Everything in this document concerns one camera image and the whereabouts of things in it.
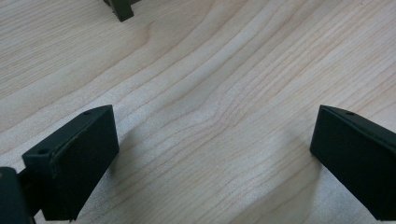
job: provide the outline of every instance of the black 3d printed part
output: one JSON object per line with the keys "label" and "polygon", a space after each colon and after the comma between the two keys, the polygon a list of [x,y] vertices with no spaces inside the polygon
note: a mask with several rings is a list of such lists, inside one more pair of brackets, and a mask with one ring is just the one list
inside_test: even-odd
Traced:
{"label": "black 3d printed part", "polygon": [[396,220],[396,133],[322,105],[310,150],[376,219]]}
{"label": "black 3d printed part", "polygon": [[[23,207],[30,217],[42,209],[46,220],[76,219],[118,152],[111,105],[78,115],[22,155],[26,169],[18,174],[20,186],[1,191],[0,202],[10,202],[8,193],[16,192],[15,197],[22,198],[17,201],[25,205],[18,203],[21,209],[16,206],[14,213],[0,211],[0,220],[25,213]],[[18,186],[14,179],[5,182],[0,178],[0,187]]]}
{"label": "black 3d printed part", "polygon": [[131,5],[139,2],[140,0],[104,0],[111,8],[113,8],[114,14],[116,14],[119,21],[126,21],[130,19],[134,12],[131,9]]}

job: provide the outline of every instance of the wooden table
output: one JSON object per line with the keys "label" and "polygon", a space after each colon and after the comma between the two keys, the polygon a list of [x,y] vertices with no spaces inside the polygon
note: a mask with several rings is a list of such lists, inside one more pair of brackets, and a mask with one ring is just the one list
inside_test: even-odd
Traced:
{"label": "wooden table", "polygon": [[396,1],[133,9],[0,2],[1,165],[114,105],[120,155],[76,223],[376,223],[309,145],[321,104],[396,131]]}

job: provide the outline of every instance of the black clamp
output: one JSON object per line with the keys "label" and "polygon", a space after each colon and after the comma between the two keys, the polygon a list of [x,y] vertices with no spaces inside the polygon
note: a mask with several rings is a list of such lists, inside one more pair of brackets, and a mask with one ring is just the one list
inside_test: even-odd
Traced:
{"label": "black clamp", "polygon": [[22,155],[19,174],[0,168],[0,223],[73,220],[119,153],[111,105],[88,110]]}
{"label": "black clamp", "polygon": [[322,105],[313,155],[379,220],[396,220],[396,133]]}
{"label": "black clamp", "polygon": [[120,21],[126,21],[134,16],[131,5],[140,0],[104,0],[111,8]]}

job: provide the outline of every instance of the black plastic block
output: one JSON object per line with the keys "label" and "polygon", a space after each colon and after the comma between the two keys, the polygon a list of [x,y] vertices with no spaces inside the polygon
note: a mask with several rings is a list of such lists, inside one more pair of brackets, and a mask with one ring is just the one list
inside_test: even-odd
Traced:
{"label": "black plastic block", "polygon": [[396,220],[396,134],[322,105],[310,148],[376,219]]}
{"label": "black plastic block", "polygon": [[88,110],[22,155],[46,220],[76,219],[119,152],[111,105]]}

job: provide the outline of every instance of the small hole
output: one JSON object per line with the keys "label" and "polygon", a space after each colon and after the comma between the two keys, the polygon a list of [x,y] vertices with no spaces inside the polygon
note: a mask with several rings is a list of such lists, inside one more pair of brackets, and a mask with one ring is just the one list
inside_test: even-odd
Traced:
{"label": "small hole", "polygon": [[38,154],[43,155],[43,154],[47,154],[50,150],[47,148],[43,148],[38,150]]}

